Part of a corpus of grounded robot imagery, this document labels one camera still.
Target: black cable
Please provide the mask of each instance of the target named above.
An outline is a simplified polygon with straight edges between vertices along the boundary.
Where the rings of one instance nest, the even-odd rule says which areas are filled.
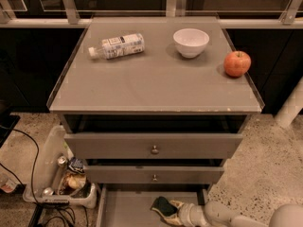
[[[37,158],[38,158],[38,155],[39,155],[39,146],[37,144],[37,142],[34,140],[33,137],[31,137],[28,133],[24,132],[24,131],[20,131],[20,130],[16,130],[16,129],[11,129],[11,128],[7,128],[7,127],[4,127],[2,125],[0,125],[0,128],[4,129],[4,130],[7,130],[7,131],[17,131],[17,132],[20,132],[22,133],[23,135],[25,135],[26,137],[28,137],[29,139],[31,139],[33,141],[33,143],[35,144],[36,148],[37,148],[37,153],[36,153],[36,156],[35,156],[35,159],[34,159],[34,163],[33,163],[33,166],[32,166],[32,170],[31,170],[31,193],[32,193],[32,196],[34,198],[34,200],[36,201],[37,204],[40,204],[38,202],[38,200],[36,199],[36,196],[34,194],[34,187],[33,187],[33,179],[34,179],[34,169],[35,169],[35,166],[36,166],[36,162],[37,162]]]
[[[62,217],[60,217],[60,216],[55,216],[55,217],[50,218],[50,219],[47,221],[47,223],[45,224],[45,227],[46,227],[47,224],[48,224],[52,219],[54,219],[54,218],[59,218],[60,220],[62,220],[64,227],[66,226],[66,225],[65,225],[65,222],[64,222],[64,219],[63,219]]]
[[[57,209],[56,210],[58,211],[58,213],[64,218],[64,220],[67,222],[67,225],[69,227],[74,227],[75,226],[75,223],[72,223],[71,221],[69,221],[64,215],[63,213],[61,213],[61,209]]]
[[[54,218],[60,218],[60,219],[62,220],[64,226],[66,226],[64,221],[67,222],[68,226],[75,226],[76,217],[75,217],[75,212],[74,212],[74,210],[73,210],[72,208],[67,207],[67,208],[63,209],[63,208],[61,208],[60,206],[56,206],[56,205],[51,205],[51,206],[50,206],[49,204],[40,203],[40,202],[38,202],[38,200],[37,200],[37,198],[36,198],[36,196],[35,196],[35,194],[34,194],[34,188],[33,188],[34,170],[35,170],[37,158],[38,158],[38,155],[39,155],[39,146],[38,146],[38,143],[35,141],[35,139],[34,139],[33,137],[31,137],[28,133],[24,132],[24,131],[20,131],[20,130],[16,130],[16,129],[10,129],[10,128],[4,127],[4,126],[2,126],[2,125],[0,125],[0,128],[5,129],[5,130],[8,130],[8,131],[17,131],[17,132],[22,133],[23,135],[25,135],[25,136],[27,136],[29,139],[31,139],[31,140],[34,142],[34,144],[35,144],[35,146],[36,146],[36,148],[37,148],[37,153],[36,153],[36,156],[35,156],[35,159],[34,159],[34,163],[33,163],[33,167],[32,167],[32,171],[31,171],[31,193],[32,193],[32,196],[33,196],[33,198],[34,198],[34,200],[35,200],[35,203],[36,203],[37,205],[40,205],[40,206],[42,206],[43,208],[47,208],[47,209],[56,209],[56,210],[60,213],[60,215],[61,215],[61,217],[56,216],[56,217],[50,218],[50,219],[47,221],[47,223],[45,224],[45,226],[49,223],[50,220],[52,220],[52,219],[54,219]],[[0,165],[1,165],[4,169],[6,169],[7,171],[9,171],[13,176],[15,176],[15,178],[20,182],[20,184],[21,184],[23,187],[25,187],[25,186],[21,183],[21,181],[19,180],[19,178],[18,178],[13,172],[11,172],[10,170],[8,170],[8,169],[7,169],[6,167],[4,167],[1,163],[0,163]],[[86,211],[86,208],[85,208],[84,206],[83,206],[83,208],[84,208],[85,216],[86,216],[86,226],[88,226],[87,211]],[[73,216],[72,216],[66,209],[70,209],[70,210],[72,211]],[[64,211],[65,213],[67,213],[67,214],[69,215],[69,217],[72,219],[72,222],[70,222],[70,221],[61,213],[61,210]]]
[[[73,213],[73,216],[67,211],[67,209],[70,209]],[[75,212],[74,210],[72,210],[70,207],[67,208],[56,208],[56,210],[62,215],[62,217],[66,220],[67,223],[70,223],[70,221],[61,213],[61,211],[64,211],[65,213],[67,213],[69,215],[69,217],[72,219],[72,223],[73,225],[75,225]]]

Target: red apple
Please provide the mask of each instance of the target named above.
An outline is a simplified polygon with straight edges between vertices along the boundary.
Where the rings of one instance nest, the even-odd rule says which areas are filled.
[[[227,75],[239,78],[248,71],[251,63],[252,61],[248,54],[243,51],[233,51],[227,54],[223,65]]]

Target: speckled floor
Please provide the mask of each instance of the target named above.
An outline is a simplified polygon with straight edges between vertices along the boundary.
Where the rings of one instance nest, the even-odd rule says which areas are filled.
[[[60,124],[58,117],[51,113],[18,115],[21,119],[15,129],[29,133],[40,148],[52,127]],[[272,115],[253,116],[243,132],[243,141],[233,158],[226,162],[225,173],[208,197],[266,224],[280,205],[303,204],[302,132],[303,115],[288,129],[282,129]],[[0,162],[23,183],[29,183],[35,154],[35,145],[24,135],[13,132],[0,148]],[[34,209],[35,205],[24,202],[22,195],[1,192],[0,226],[28,226]],[[73,209],[76,226],[86,226],[83,209]],[[95,226],[96,214],[97,208],[88,210],[89,226]],[[53,211],[44,211],[40,222],[46,223],[54,215]],[[53,219],[47,226],[63,226],[60,224],[59,219]]]

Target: cabinet top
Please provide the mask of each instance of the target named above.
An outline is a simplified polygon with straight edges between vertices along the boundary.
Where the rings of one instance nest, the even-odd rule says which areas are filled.
[[[205,31],[200,56],[183,58],[172,35],[181,28]],[[102,39],[141,33],[145,51],[92,61],[87,49]],[[248,77],[223,70],[230,44],[214,17],[95,18],[71,61],[49,110],[57,114],[253,114],[261,106]]]

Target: bin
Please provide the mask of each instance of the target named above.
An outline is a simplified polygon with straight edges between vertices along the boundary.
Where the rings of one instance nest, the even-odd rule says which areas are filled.
[[[97,203],[97,187],[89,183],[85,191],[80,191],[75,196],[57,195],[60,182],[66,169],[58,166],[58,158],[62,155],[68,158],[68,146],[64,142],[65,130],[63,126],[55,126],[48,135],[45,144],[40,148],[33,174],[33,187],[27,184],[23,194],[24,201],[38,203],[68,203],[83,205],[86,208],[95,208]],[[43,191],[51,187],[55,194],[43,196]]]

